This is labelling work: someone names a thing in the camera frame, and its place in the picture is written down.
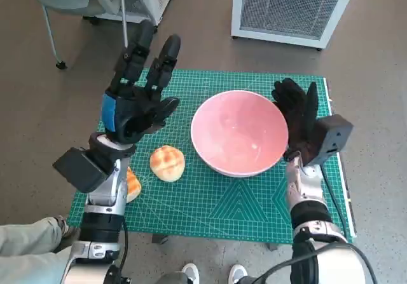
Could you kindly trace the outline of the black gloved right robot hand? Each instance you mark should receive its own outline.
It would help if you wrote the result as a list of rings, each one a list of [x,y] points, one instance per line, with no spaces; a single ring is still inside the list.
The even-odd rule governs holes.
[[[312,143],[319,108],[316,82],[311,82],[304,91],[291,78],[276,81],[272,97],[287,124],[288,145],[284,160],[289,162],[299,156],[303,166],[314,166],[318,155],[317,146]]]

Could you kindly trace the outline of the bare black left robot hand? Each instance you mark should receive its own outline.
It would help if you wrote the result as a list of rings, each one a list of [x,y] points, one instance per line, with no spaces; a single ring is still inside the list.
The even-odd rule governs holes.
[[[154,33],[155,26],[150,21],[141,22],[139,31],[119,56],[111,84],[103,96],[101,119],[105,133],[119,144],[135,144],[145,134],[161,129],[179,105],[176,97],[162,99],[181,47],[181,38],[176,34],[167,38],[152,61],[146,84],[135,84],[144,70]]]

